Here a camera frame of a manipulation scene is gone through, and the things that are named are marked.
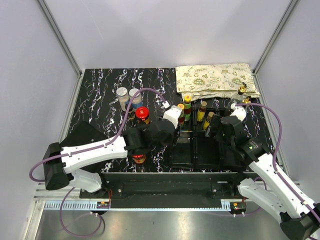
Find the yellow-label beige-cap bottle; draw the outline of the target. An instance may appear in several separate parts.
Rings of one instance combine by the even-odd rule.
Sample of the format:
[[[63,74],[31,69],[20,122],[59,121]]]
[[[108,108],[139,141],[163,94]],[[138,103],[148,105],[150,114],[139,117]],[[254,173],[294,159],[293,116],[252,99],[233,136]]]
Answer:
[[[197,122],[203,121],[205,113],[206,113],[206,107],[207,107],[207,102],[202,101],[200,103],[200,107],[198,108],[198,111],[197,111],[197,117],[196,117]]]
[[[215,115],[215,113],[212,112],[212,111],[210,111],[210,112],[208,113],[208,115],[207,115],[207,117],[206,117],[206,119],[205,119],[205,121],[204,121],[203,127],[202,127],[202,129],[203,129],[204,131],[208,129],[208,127],[209,127],[209,125],[210,125],[210,123],[211,123],[212,118],[213,118],[214,115]]]

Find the yellow-cap green-label bottle front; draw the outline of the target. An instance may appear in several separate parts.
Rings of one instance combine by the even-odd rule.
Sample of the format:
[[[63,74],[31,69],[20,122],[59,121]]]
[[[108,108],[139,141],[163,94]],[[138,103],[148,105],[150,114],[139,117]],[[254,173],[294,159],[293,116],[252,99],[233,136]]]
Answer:
[[[180,116],[178,118],[178,124],[182,128],[184,126],[184,123],[185,123],[185,106],[184,106],[183,103],[179,103],[177,105],[177,107],[181,109],[181,113],[180,113]]]

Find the yellow-cap green-label bottle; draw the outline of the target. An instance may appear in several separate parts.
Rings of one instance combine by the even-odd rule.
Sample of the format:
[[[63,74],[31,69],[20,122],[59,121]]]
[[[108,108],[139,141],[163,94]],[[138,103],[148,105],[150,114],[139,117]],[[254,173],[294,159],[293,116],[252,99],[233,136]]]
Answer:
[[[179,103],[177,105],[177,107],[181,109],[181,113],[180,113],[180,116],[178,118],[178,124],[182,128],[184,126],[184,123],[185,123],[185,106],[184,106],[183,103]]]
[[[188,122],[191,118],[191,111],[192,111],[192,97],[190,95],[185,95],[183,99],[184,105],[184,121]]]

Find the red-lid chili sauce jar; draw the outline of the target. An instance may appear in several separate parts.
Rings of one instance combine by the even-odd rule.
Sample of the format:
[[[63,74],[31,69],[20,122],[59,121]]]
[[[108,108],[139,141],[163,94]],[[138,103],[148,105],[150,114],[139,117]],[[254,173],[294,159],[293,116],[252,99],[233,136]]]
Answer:
[[[132,159],[136,165],[143,165],[146,162],[146,155],[145,154],[139,154],[139,155],[133,155]]]
[[[139,123],[149,124],[150,115],[149,109],[145,106],[138,107],[135,111],[135,115]]]

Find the glass oil bottle gold spout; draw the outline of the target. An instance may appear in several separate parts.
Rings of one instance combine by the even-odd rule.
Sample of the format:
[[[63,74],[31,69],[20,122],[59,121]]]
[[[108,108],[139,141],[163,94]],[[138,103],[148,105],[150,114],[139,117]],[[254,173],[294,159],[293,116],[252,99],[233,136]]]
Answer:
[[[230,98],[231,104],[242,104],[245,99],[245,93],[247,91],[247,84],[245,82],[241,83],[238,87],[237,92]]]

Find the red-lid chili sauce jar front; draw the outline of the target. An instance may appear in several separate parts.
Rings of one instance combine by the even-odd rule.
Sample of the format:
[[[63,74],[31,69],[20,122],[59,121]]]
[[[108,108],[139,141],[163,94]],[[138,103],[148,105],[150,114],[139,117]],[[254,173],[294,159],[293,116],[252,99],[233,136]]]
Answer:
[[[139,154],[139,155],[133,155],[132,159],[136,165],[143,165],[146,162],[146,155],[145,154]]]

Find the black-cap spice bottle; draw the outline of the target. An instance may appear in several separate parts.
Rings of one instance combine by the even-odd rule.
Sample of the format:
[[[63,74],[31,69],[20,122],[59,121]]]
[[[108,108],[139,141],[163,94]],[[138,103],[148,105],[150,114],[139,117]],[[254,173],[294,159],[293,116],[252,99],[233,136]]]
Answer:
[[[133,108],[131,107],[128,111],[128,115],[127,115],[127,118],[130,120],[130,121],[133,121],[136,117],[136,114],[135,114],[135,111],[133,110]]]

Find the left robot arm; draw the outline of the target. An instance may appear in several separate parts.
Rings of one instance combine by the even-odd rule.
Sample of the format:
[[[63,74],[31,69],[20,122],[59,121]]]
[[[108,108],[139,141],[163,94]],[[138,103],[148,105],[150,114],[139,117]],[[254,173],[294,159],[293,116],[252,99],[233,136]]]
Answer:
[[[179,129],[178,123],[161,118],[151,124],[141,124],[118,137],[101,141],[61,147],[53,144],[47,149],[49,161],[43,164],[45,188],[48,191],[70,186],[103,198],[108,186],[97,172],[85,167],[106,160],[146,155],[154,145],[170,145]]]

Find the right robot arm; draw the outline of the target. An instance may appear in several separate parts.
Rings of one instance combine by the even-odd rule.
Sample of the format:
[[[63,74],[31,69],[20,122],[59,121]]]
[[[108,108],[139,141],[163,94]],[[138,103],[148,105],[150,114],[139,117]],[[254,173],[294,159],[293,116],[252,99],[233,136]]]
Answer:
[[[211,122],[216,141],[231,150],[245,166],[253,170],[271,189],[267,191],[238,172],[227,185],[228,195],[255,202],[280,225],[290,240],[306,240],[320,229],[320,205],[303,193],[274,161],[274,155],[257,138],[248,138],[242,120],[235,115]]]

